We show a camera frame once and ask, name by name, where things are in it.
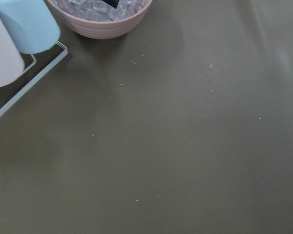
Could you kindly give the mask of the pink bowl with ice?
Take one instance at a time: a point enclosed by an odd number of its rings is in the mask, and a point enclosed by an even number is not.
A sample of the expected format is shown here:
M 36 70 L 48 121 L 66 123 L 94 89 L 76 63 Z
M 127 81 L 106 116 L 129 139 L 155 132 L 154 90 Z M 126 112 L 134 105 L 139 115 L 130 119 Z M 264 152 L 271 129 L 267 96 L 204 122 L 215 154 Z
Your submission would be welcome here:
M 133 30 L 144 18 L 152 1 L 147 0 L 138 13 L 128 18 L 117 21 L 90 21 L 70 15 L 60 9 L 53 1 L 47 0 L 56 19 L 73 32 L 91 39 L 113 39 L 123 36 Z

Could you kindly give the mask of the pink cup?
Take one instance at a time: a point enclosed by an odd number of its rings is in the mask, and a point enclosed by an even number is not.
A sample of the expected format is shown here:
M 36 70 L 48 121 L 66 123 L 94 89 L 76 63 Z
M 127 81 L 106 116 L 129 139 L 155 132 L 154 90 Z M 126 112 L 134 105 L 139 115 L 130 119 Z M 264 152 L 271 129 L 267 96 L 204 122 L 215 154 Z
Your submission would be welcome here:
M 24 70 L 24 61 L 0 19 L 0 87 L 17 80 Z

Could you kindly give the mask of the light blue cup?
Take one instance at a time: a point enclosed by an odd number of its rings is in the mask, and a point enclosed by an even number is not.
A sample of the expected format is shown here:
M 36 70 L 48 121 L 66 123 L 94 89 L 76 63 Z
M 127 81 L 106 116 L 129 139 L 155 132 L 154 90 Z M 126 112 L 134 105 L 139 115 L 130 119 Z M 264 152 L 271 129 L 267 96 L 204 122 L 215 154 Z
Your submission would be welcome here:
M 23 54 L 49 50 L 61 35 L 43 0 L 0 0 L 0 19 Z

